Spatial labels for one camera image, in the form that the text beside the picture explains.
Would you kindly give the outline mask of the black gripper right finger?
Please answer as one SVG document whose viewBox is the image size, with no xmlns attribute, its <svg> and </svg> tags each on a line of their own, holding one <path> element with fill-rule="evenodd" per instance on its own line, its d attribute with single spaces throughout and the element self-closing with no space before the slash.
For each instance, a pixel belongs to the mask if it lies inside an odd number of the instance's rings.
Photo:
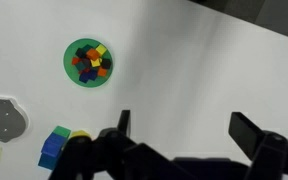
<svg viewBox="0 0 288 180">
<path fill-rule="evenodd" d="M 288 175 L 288 139 L 260 129 L 241 112 L 232 112 L 228 133 L 251 161 L 243 180 L 282 180 Z"/>
</svg>

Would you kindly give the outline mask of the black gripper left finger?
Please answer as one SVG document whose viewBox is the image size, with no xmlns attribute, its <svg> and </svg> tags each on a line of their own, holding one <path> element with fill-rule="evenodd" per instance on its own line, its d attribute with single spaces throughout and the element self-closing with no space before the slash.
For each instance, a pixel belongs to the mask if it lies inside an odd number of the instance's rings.
<svg viewBox="0 0 288 180">
<path fill-rule="evenodd" d="M 131 111 L 122 110 L 117 126 L 103 129 L 95 140 L 86 135 L 69 139 L 48 180 L 93 180 L 103 171 L 113 180 L 141 180 L 125 159 L 126 150 L 135 145 L 130 120 Z"/>
</svg>

